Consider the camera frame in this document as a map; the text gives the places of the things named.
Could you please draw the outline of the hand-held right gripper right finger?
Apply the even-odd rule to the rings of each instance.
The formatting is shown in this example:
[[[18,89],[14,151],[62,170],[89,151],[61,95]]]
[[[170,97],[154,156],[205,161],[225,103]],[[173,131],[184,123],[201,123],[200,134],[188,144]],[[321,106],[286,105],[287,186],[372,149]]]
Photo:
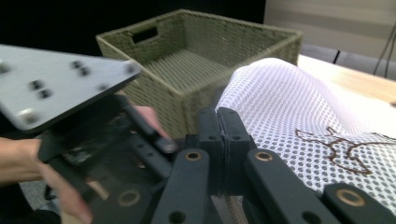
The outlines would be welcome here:
[[[218,118],[224,143],[223,192],[225,195],[243,195],[248,188],[244,163],[254,143],[236,111],[220,107]]]

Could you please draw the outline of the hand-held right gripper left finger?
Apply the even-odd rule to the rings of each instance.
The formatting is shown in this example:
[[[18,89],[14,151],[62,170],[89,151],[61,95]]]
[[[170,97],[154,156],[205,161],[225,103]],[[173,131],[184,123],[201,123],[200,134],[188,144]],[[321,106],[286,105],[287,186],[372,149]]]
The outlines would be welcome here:
[[[199,148],[209,156],[208,193],[220,194],[222,139],[217,114],[212,107],[198,113],[198,131],[187,134],[185,148]]]

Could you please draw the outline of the white mesh laundry bag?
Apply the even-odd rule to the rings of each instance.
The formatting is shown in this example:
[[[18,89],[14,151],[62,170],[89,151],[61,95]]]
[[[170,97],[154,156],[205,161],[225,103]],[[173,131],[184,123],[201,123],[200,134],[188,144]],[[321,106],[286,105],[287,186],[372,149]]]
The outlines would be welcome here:
[[[346,183],[396,224],[396,108],[343,91],[276,58],[233,72],[219,99],[257,147],[279,155],[310,189]]]

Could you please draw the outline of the green woven basket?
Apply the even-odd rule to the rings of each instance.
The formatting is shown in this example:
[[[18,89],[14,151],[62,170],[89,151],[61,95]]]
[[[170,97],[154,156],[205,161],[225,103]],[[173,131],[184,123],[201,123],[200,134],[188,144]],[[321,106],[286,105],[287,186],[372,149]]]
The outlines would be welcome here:
[[[176,10],[96,37],[102,55],[135,60],[141,76],[124,92],[158,113],[179,138],[197,132],[197,113],[233,71],[263,58],[296,64],[303,33],[214,14]]]

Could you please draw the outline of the black curtain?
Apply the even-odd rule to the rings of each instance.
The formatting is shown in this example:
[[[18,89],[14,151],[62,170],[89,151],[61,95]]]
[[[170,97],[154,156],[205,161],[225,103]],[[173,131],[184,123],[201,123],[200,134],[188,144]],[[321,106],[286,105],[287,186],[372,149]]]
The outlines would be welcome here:
[[[95,37],[177,9],[261,23],[266,0],[0,0],[0,44],[98,55]]]

